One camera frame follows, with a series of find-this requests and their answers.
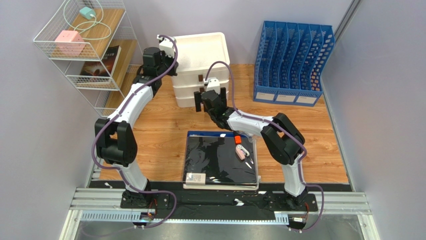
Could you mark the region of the orange black highlighter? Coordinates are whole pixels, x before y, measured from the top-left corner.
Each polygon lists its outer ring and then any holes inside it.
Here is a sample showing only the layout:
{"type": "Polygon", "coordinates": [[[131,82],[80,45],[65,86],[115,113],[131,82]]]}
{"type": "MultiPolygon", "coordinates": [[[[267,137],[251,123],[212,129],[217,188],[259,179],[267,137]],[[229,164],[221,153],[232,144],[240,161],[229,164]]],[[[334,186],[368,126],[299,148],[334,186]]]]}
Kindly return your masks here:
{"type": "Polygon", "coordinates": [[[234,142],[236,145],[240,145],[242,143],[242,137],[240,135],[234,135],[234,142]]]}

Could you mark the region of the white three drawer organizer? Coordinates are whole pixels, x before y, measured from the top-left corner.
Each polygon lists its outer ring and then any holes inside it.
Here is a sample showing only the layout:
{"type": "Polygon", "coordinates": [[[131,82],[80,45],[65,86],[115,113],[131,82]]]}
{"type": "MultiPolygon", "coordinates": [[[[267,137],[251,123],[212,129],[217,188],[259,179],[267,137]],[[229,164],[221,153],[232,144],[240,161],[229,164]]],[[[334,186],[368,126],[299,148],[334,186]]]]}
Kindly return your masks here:
{"type": "Polygon", "coordinates": [[[195,106],[194,92],[206,89],[210,66],[222,61],[230,64],[225,34],[222,32],[176,36],[177,75],[171,78],[177,106],[195,106]]]}

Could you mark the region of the pink correction tape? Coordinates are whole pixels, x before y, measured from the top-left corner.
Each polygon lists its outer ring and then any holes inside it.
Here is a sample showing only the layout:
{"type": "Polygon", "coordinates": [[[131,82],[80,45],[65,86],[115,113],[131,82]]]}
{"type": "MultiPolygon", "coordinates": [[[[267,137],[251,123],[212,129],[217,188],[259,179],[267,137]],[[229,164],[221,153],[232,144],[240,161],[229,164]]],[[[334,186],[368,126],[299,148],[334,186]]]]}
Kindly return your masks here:
{"type": "Polygon", "coordinates": [[[241,144],[236,145],[235,153],[241,161],[250,156],[250,152],[246,150],[241,144]]]}

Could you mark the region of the clear plastic bag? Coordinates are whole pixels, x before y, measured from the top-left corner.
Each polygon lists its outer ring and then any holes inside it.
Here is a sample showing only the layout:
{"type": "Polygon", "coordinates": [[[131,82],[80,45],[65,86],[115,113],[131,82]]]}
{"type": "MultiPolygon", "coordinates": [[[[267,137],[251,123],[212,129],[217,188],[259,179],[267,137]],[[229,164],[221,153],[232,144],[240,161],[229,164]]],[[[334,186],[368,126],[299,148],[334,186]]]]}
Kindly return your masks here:
{"type": "Polygon", "coordinates": [[[255,143],[259,138],[257,135],[248,132],[245,132],[244,136],[246,136],[251,143],[255,143]]]}

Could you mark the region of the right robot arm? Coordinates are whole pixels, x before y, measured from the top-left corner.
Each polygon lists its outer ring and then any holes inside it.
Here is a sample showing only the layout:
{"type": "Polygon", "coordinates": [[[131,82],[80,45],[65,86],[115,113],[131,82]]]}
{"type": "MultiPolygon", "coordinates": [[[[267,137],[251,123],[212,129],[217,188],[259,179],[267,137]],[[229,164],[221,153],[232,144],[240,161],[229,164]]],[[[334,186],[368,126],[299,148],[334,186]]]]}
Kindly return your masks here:
{"type": "Polygon", "coordinates": [[[305,138],[283,113],[259,116],[227,105],[226,90],[194,92],[195,109],[205,111],[221,129],[240,132],[263,139],[266,147],[282,168],[284,190],[295,202],[301,203],[308,194],[304,183],[301,160],[306,155],[305,138]]]}

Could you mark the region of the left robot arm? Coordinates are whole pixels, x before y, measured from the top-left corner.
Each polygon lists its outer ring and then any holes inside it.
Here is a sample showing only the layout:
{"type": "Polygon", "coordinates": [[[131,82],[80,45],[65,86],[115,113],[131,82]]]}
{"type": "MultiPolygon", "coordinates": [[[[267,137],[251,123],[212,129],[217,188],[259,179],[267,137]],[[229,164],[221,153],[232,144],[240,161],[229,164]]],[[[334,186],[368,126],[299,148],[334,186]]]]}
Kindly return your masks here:
{"type": "Polygon", "coordinates": [[[143,64],[138,68],[129,93],[116,111],[95,122],[96,154],[122,177],[127,202],[147,205],[151,201],[150,181],[142,174],[136,156],[138,145],[133,127],[145,106],[154,98],[166,75],[177,75],[178,50],[172,46],[148,47],[143,51],[143,64]]]}

